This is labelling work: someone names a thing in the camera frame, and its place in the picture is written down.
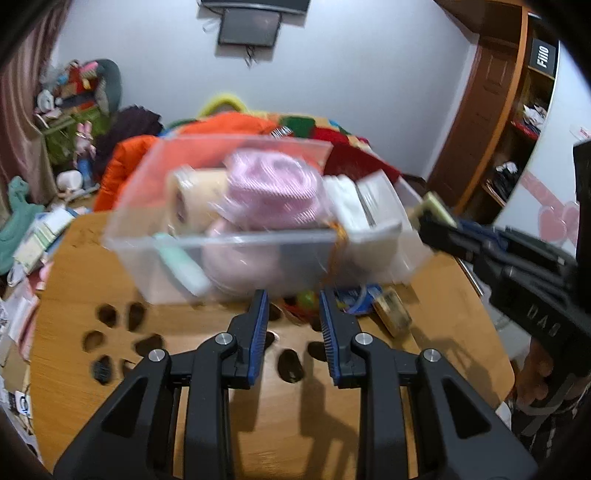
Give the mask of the right hand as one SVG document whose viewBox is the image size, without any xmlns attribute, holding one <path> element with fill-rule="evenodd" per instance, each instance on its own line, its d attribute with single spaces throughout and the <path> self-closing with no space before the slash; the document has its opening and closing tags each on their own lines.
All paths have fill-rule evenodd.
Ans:
<svg viewBox="0 0 591 480">
<path fill-rule="evenodd" d="M 517 401 L 521 406 L 530 406 L 534 401 L 546 398 L 549 391 L 546 378 L 553 368 L 551 356 L 540 342 L 531 338 L 529 353 L 516 377 Z"/>
</svg>

